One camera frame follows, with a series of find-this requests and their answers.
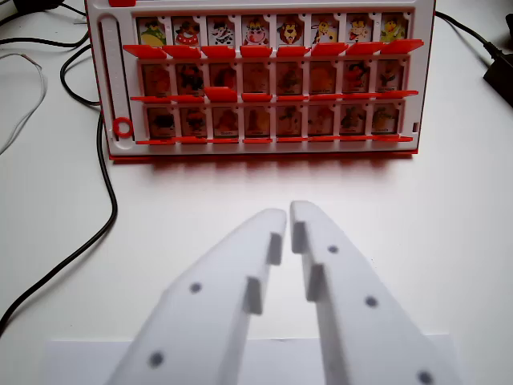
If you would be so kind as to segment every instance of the red plastic ring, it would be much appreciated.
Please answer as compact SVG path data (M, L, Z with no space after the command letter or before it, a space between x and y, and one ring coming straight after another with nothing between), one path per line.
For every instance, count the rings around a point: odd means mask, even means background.
M121 130L119 130L120 123L128 124L128 127L130 128L128 132L121 132ZM112 131L114 131L114 133L120 138L131 138L134 134L134 124L128 118L117 118L112 122Z

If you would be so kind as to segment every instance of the gripper jaw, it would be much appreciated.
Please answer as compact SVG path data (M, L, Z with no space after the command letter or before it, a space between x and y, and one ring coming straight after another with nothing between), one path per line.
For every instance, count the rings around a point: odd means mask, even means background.
M459 385L348 237L316 205L291 204L293 252L315 302L327 385Z
M236 385L249 315L262 313L285 225L284 211L262 211L175 280L107 384Z

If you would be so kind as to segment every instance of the white table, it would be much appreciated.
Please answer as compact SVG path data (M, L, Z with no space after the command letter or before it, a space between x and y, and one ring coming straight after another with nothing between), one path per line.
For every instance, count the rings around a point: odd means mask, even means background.
M80 0L69 3L83 8ZM439 0L438 9L497 42L507 35L504 16L513 4ZM0 39L77 41L85 26L74 26L74 18L67 10L33 14L2 27ZM479 42L463 38L487 58ZM98 112L68 97L59 82L71 53L34 44L0 52L11 51L38 61L50 88L0 157L2 313L97 231L111 209L95 154ZM513 109L484 82L485 70L437 19L420 153L410 159L109 162L118 221L9 327L0 340L0 383L37 384L45 341L133 338L169 282L226 233L261 209L305 199L330 213L424 332L453 335L469 384L510 384ZM90 59L68 79L81 95L97 98ZM3 140L37 99L37 72L20 58L5 59L0 84ZM289 239L285 244L251 338L317 335L301 260Z

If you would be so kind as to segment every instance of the cartoon character picture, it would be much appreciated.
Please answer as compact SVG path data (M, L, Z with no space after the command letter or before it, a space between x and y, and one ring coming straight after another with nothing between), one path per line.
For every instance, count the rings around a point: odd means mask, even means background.
M175 44L179 46L199 46L200 24L193 18L173 18Z
M332 135L333 111L326 106L310 106L308 119L308 135Z
M243 46L268 46L269 23L261 16L244 16L242 18L242 30L244 35Z
M214 120L214 137L238 137L239 116L229 107L212 109Z
M278 42L281 46L303 45L303 22L297 17L278 15Z
M205 115L199 108L183 108L180 111L182 119L182 136L207 136Z
M366 130L367 112L360 105L342 105L341 135L363 135Z
M161 64L144 64L143 72L144 94L163 98L171 93L169 72Z
M369 71L363 61L344 62L342 92L367 92L369 90Z
M370 42L372 40L373 21L368 14L348 14L346 43Z
M242 77L244 92L269 93L269 70L263 63L245 63Z
M151 47L166 45L166 32L158 18L137 18L139 28L139 44Z
M247 138L269 137L271 122L269 113L264 107L248 107L244 109L245 135Z
M393 134L397 131L399 111L393 104L376 104L372 117L373 134Z
M147 123L150 139L170 139L175 136L175 116L167 108L148 108Z
M397 39L406 39L408 22L402 14L382 14L382 32L380 41L391 43Z
M235 44L235 26L228 16L207 18L208 44L211 46L233 46Z
M210 84L213 87L228 87L236 90L236 71L227 63L211 64Z
M337 69L330 62L310 63L310 93L333 94Z
M396 91L402 85L402 66L398 60L378 61L378 84L376 91Z
M335 43L338 40L338 22L331 14L313 14L312 29L315 30L312 44Z
M203 73L195 64L176 64L179 95L203 95Z
M301 112L296 106L277 107L276 135L301 135Z
M303 69L296 62L277 63L277 94L299 95L303 88Z

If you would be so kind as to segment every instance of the white cable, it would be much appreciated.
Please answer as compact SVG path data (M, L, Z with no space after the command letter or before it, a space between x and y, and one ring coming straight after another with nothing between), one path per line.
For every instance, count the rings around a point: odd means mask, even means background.
M12 145L12 143L14 143L14 141L16 140L16 138L18 137L19 133L22 131L22 129L25 127L25 123L27 122L27 120L32 116L32 114L34 114L34 112L39 108L39 106L41 105L41 103L43 102L43 100L45 99L45 96L46 96L46 91L47 91L47 87L46 87L46 83L45 83L45 78L44 76L42 75L42 67L37 64L34 60L32 60L31 58L29 58L27 55L24 55L24 54L7 54L7 55L3 55L3 56L0 56L0 60L4 59L4 58L7 58L9 56L21 56L22 58L28 60L29 62L31 62L32 64L34 64L34 66L36 67L36 69L38 70L38 73L39 73L39 78L41 79L41 96L39 96L39 100L38 102L36 103L36 105L30 110L28 111L15 125L14 125L14 129L13 131L11 132L11 134L9 135L9 138L7 139L7 141L5 142L5 144L0 148L0 155L4 153L5 150L7 150L9 148L9 146Z

